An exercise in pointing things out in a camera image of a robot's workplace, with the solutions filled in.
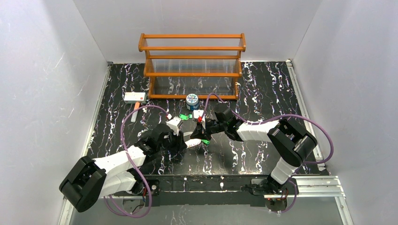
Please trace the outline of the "green key tag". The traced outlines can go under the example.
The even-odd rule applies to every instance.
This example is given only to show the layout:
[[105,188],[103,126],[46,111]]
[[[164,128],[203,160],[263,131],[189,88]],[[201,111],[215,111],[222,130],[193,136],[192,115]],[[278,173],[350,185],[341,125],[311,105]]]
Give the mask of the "green key tag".
[[192,114],[188,114],[188,115],[180,114],[179,118],[182,120],[189,120],[189,119],[192,119]]
[[210,144],[210,141],[209,141],[209,140],[201,139],[201,142],[204,143],[204,144],[206,144],[206,145],[209,145],[209,144]]

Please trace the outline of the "large silver carabiner keyring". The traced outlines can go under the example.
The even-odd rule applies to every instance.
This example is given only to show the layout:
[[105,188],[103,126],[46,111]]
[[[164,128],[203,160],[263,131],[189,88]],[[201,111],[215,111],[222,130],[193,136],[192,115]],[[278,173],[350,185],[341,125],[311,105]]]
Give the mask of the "large silver carabiner keyring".
[[201,139],[191,139],[190,138],[191,134],[192,132],[183,133],[184,143],[186,144],[187,148],[192,148],[202,143]]

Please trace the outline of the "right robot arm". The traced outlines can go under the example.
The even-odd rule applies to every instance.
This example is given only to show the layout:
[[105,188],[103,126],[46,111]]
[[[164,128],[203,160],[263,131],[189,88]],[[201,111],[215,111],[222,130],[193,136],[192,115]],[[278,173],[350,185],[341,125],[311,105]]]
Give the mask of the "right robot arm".
[[272,143],[280,159],[267,177],[267,188],[277,190],[283,187],[318,144],[316,138],[292,116],[254,125],[238,118],[224,103],[218,104],[214,113],[214,120],[206,120],[203,110],[193,112],[197,125],[190,138],[209,141],[212,134],[224,133],[233,141]]

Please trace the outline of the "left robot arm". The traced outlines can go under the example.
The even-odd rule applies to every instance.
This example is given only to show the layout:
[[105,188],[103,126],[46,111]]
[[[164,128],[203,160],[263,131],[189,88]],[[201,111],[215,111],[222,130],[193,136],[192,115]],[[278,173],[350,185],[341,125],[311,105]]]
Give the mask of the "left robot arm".
[[140,166],[160,150],[181,151],[187,147],[184,133],[158,124],[126,151],[92,159],[81,157],[59,186],[59,191],[78,212],[92,207],[99,198],[118,192],[139,192],[145,188]]

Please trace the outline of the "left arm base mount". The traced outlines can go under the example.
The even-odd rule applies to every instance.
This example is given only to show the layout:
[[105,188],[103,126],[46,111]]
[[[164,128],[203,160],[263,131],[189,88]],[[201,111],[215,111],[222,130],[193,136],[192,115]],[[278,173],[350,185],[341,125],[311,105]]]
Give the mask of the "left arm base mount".
[[119,191],[114,194],[114,196],[158,196],[160,193],[160,181],[150,179],[147,181],[147,187],[142,181],[137,182],[133,188],[129,191]]

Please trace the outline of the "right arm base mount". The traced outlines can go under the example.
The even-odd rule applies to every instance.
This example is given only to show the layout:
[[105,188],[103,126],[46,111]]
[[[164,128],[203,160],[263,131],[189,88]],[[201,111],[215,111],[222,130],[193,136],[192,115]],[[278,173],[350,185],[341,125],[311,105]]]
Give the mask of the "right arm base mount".
[[248,191],[252,195],[271,195],[269,198],[285,199],[289,195],[297,194],[297,184],[295,182],[286,182],[283,185],[278,183],[267,183],[265,180],[261,180],[260,183],[246,184],[242,189]]

